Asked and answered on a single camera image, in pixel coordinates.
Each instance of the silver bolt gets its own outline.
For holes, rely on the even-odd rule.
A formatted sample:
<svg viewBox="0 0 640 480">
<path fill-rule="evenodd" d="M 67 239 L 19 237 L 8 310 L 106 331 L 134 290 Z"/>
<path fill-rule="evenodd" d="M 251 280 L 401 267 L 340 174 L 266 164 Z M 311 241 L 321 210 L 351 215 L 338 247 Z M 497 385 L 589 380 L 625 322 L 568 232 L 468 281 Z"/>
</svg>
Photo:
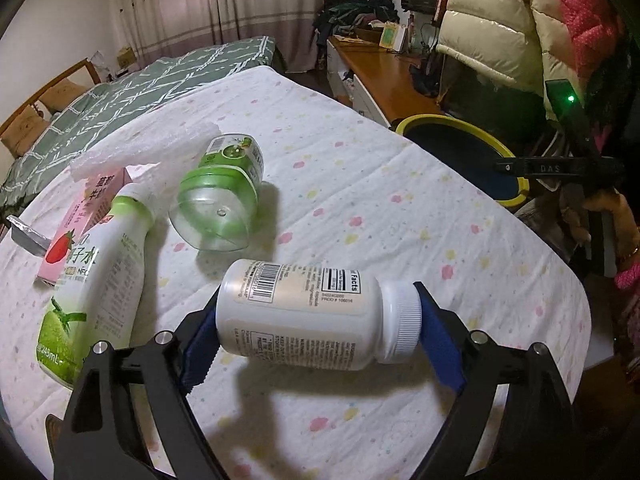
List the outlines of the silver bolt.
<svg viewBox="0 0 640 480">
<path fill-rule="evenodd" d="M 484 343 L 489 341 L 489 336 L 485 334 L 482 330 L 474 330 L 471 333 L 471 341 L 473 341 L 477 345 L 483 345 Z"/>
<path fill-rule="evenodd" d="M 106 341 L 98 341 L 94 345 L 94 352 L 97 354 L 101 354 L 105 352 L 108 347 L 109 347 L 109 343 L 107 343 Z"/>
<path fill-rule="evenodd" d="M 533 343 L 533 351 L 538 355 L 544 355 L 549 352 L 549 348 L 544 343 Z"/>
<path fill-rule="evenodd" d="M 158 332 L 156 334 L 155 340 L 156 340 L 156 343 L 158 343 L 159 345 L 166 345 L 173 338 L 174 338 L 174 335 L 171 332 L 169 332 L 168 330 L 162 330 L 162 332 Z"/>
</svg>

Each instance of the white bottle cap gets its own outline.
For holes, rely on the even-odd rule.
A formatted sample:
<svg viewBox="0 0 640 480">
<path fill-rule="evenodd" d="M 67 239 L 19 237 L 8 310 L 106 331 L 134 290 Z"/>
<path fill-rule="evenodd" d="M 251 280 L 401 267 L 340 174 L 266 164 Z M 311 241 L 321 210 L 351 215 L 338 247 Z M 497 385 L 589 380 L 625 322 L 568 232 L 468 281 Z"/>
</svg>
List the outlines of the white bottle cap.
<svg viewBox="0 0 640 480">
<path fill-rule="evenodd" d="M 144 184 L 137 182 L 125 184 L 120 191 L 116 193 L 116 196 L 128 196 L 129 198 L 137 200 L 149 209 L 152 222 L 156 220 L 156 196 Z"/>
<path fill-rule="evenodd" d="M 420 339 L 422 306 L 418 290 L 408 282 L 381 283 L 383 320 L 377 361 L 403 363 Z"/>
</svg>

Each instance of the puffer jacket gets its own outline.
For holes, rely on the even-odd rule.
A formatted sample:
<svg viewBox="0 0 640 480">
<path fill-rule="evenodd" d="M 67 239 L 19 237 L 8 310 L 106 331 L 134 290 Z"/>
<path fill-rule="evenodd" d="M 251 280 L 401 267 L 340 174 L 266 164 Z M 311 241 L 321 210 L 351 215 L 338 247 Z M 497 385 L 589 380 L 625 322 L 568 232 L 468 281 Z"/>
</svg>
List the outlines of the puffer jacket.
<svg viewBox="0 0 640 480">
<path fill-rule="evenodd" d="M 448 0 L 446 9 L 439 52 L 540 96 L 546 80 L 564 78 L 583 99 L 594 65 L 613 53 L 622 32 L 606 0 Z M 596 52 L 588 70 L 576 60 L 585 42 Z M 546 96 L 545 105 L 553 117 Z"/>
</svg>

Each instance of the wooden headboard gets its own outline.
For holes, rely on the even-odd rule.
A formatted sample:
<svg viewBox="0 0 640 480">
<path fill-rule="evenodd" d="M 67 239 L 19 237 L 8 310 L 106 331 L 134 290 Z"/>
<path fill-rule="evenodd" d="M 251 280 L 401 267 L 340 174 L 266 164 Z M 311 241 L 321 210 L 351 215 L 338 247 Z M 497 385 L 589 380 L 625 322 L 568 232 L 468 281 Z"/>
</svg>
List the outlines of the wooden headboard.
<svg viewBox="0 0 640 480">
<path fill-rule="evenodd" d="M 41 95 L 44 94 L 44 92 L 49 90 L 49 88 L 51 88 L 52 86 L 57 85 L 64 78 L 69 77 L 73 73 L 83 68 L 87 69 L 87 71 L 89 72 L 89 76 L 91 76 L 91 79 L 94 82 L 94 84 L 98 84 L 100 82 L 100 76 L 98 76 L 95 66 L 93 66 L 91 61 L 89 61 L 88 59 L 83 59 L 82 61 L 77 62 L 75 65 L 67 68 L 62 74 L 53 78 L 46 85 L 44 85 L 40 90 L 38 90 L 35 94 L 33 94 L 25 102 L 23 102 L 20 105 L 20 107 L 14 113 L 12 113 L 11 116 L 4 123 L 2 123 L 2 126 L 0 126 L 0 136 L 2 136 L 4 131 L 9 127 L 9 124 L 14 122 L 14 119 L 18 115 L 20 115 L 27 106 L 33 106 L 34 108 L 36 108 L 35 103 L 41 97 Z"/>
</svg>

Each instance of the patterned curtain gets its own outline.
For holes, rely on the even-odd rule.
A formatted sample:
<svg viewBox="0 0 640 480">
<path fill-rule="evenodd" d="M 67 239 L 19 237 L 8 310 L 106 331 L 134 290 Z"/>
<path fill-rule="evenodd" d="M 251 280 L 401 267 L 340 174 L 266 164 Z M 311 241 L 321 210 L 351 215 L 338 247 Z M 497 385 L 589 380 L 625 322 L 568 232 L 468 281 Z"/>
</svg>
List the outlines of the patterned curtain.
<svg viewBox="0 0 640 480">
<path fill-rule="evenodd" d="M 162 56 L 267 35 L 288 69 L 316 62 L 312 22 L 322 0 L 115 0 L 126 40 L 141 66 Z"/>
</svg>

